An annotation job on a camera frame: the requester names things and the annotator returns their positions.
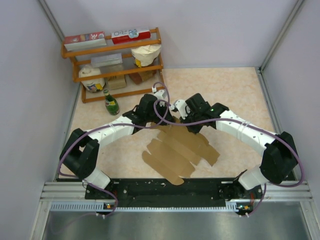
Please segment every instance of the box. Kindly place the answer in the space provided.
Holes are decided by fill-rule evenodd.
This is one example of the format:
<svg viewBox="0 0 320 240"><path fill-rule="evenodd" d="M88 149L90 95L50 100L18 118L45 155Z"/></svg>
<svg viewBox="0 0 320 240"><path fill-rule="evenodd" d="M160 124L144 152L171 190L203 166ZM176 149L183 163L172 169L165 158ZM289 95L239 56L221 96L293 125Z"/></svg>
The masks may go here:
<svg viewBox="0 0 320 240"><path fill-rule="evenodd" d="M139 85L142 82L145 82L148 79L152 78L156 73L157 73L157 70L152 70L152 71L130 73L128 75L135 84Z"/></svg>
<svg viewBox="0 0 320 240"><path fill-rule="evenodd" d="M114 44L123 44L149 38L151 38L151 33L148 27L120 30L111 34L111 40Z"/></svg>
<svg viewBox="0 0 320 240"><path fill-rule="evenodd" d="M125 75L112 76L108 79L108 89L122 89L127 86Z"/></svg>
<svg viewBox="0 0 320 240"><path fill-rule="evenodd" d="M105 32L97 31L93 33L81 34L76 36L66 36L64 46L68 51L87 49L93 47L106 46Z"/></svg>
<svg viewBox="0 0 320 240"><path fill-rule="evenodd" d="M213 166L220 154L201 133L193 134L185 126L158 126L158 139L147 146L149 152L142 153L143 161L173 185L190 178L203 158Z"/></svg>
<svg viewBox="0 0 320 240"><path fill-rule="evenodd" d="M122 64L121 53L104 55L104 56L96 56L91 58L91 65L94 68L110 66L115 64Z"/></svg>

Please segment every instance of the red box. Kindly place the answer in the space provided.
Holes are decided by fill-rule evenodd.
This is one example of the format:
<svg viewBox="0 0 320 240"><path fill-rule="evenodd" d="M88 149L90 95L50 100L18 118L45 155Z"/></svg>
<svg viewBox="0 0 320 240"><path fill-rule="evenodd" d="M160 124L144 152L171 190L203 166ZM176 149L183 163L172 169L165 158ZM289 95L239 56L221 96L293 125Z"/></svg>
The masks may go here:
<svg viewBox="0 0 320 240"><path fill-rule="evenodd" d="M148 27L137 27L135 29L120 30L111 33L111 39L114 44L123 44L149 38L151 38L151 33Z"/></svg>

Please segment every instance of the bottle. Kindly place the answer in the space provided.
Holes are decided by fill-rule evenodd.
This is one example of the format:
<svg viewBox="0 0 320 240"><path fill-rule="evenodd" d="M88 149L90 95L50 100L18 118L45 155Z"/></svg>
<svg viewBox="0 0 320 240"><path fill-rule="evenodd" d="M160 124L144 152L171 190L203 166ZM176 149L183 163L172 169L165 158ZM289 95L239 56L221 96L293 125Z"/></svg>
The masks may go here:
<svg viewBox="0 0 320 240"><path fill-rule="evenodd" d="M117 100L110 95L109 90L107 89L103 90L103 94L105 99L105 108L111 115L117 115L120 112Z"/></svg>

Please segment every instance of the cardboard sheet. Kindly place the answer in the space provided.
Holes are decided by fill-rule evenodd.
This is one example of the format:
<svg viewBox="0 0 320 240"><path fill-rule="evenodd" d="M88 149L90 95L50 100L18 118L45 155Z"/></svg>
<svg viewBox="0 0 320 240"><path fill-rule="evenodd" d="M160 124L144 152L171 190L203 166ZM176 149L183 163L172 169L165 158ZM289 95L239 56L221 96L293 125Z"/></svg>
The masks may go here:
<svg viewBox="0 0 320 240"><path fill-rule="evenodd" d="M209 145L209 141L200 133L194 134L185 126L158 126L157 139L147 146L148 151L142 153L142 159L173 185L184 183L182 178L189 178L204 158L213 166L219 153Z"/></svg>

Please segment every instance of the beige floor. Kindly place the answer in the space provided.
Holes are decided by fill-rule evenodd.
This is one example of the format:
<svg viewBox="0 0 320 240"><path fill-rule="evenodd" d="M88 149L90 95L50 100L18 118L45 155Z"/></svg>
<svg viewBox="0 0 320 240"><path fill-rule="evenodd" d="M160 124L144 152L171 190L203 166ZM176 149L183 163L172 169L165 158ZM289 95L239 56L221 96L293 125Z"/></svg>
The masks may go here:
<svg viewBox="0 0 320 240"><path fill-rule="evenodd" d="M253 67L246 68L179 68L163 71L171 102L201 93L211 105L216 102L251 123L272 131L267 106ZM139 103L142 95L118 98L121 114ZM93 129L115 120L104 102L82 103L79 99L71 130ZM142 160L142 152L158 130L141 130L126 136L99 151L97 164L111 178L160 178ZM203 127L201 133L217 149L220 157L212 167L202 160L191 177L235 177L245 169L261 163L262 158L249 146L227 133ZM71 173L62 166L63 173Z"/></svg>

